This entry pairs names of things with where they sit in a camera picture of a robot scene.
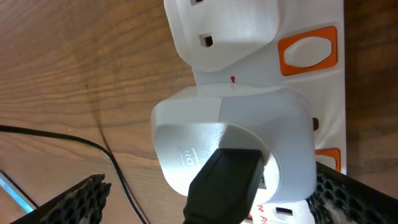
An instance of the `black cable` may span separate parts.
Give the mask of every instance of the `black cable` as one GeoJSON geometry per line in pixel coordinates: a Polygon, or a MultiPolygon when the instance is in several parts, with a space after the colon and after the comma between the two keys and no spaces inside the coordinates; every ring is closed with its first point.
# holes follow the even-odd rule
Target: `black cable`
{"type": "Polygon", "coordinates": [[[31,135],[31,136],[40,136],[40,137],[46,137],[46,138],[54,138],[54,139],[63,139],[63,140],[69,140],[69,141],[75,141],[79,143],[86,144],[88,146],[94,147],[96,149],[99,149],[111,162],[113,169],[116,173],[116,177],[118,177],[119,182],[123,188],[124,195],[126,196],[127,200],[130,203],[130,206],[136,213],[137,217],[140,219],[142,224],[149,224],[149,222],[144,218],[144,212],[140,211],[139,204],[134,197],[133,194],[130,195],[128,189],[127,189],[127,184],[126,184],[126,178],[123,175],[122,170],[119,167],[118,162],[116,162],[116,159],[112,154],[110,154],[104,147],[100,146],[99,144],[79,138],[76,136],[71,136],[69,134],[60,134],[60,133],[53,133],[50,131],[39,131],[39,130],[34,130],[34,129],[29,129],[29,128],[20,128],[20,127],[13,127],[13,126],[6,126],[6,125],[0,125],[0,132],[5,132],[5,133],[15,133],[15,134],[26,134],[26,135],[31,135]]]}

